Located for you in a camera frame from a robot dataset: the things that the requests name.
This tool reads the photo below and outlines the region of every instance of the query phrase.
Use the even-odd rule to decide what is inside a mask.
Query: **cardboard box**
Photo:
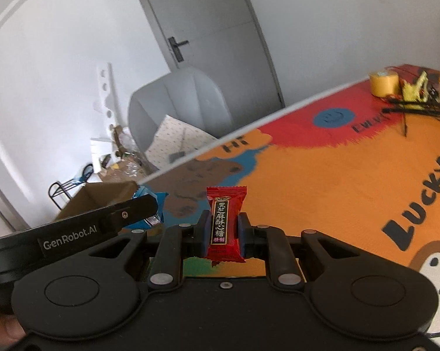
[[[133,156],[125,157],[98,173],[102,182],[138,181],[147,175]]]
[[[132,199],[138,188],[134,181],[87,183],[62,209],[55,221],[127,201]]]

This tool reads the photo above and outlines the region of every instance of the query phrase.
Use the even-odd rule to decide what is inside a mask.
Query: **candy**
[[[212,266],[220,261],[245,262],[239,250],[238,214],[246,197],[246,187],[208,187],[212,214],[207,259]]]

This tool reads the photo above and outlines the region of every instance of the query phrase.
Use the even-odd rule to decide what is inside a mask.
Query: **hand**
[[[0,346],[11,345],[25,335],[22,326],[13,315],[0,315]]]

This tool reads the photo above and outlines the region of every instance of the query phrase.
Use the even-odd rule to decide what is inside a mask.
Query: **gray door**
[[[235,127],[282,108],[246,0],[149,2],[165,39],[162,45],[170,47],[170,38],[176,43],[189,41],[179,47],[178,59],[174,57],[172,64],[193,66],[209,75],[225,96]]]

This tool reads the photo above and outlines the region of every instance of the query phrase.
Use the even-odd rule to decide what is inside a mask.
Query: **yellow tape roll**
[[[369,74],[371,81],[371,93],[378,98],[387,95],[400,94],[400,80],[398,74],[391,70],[382,70]]]

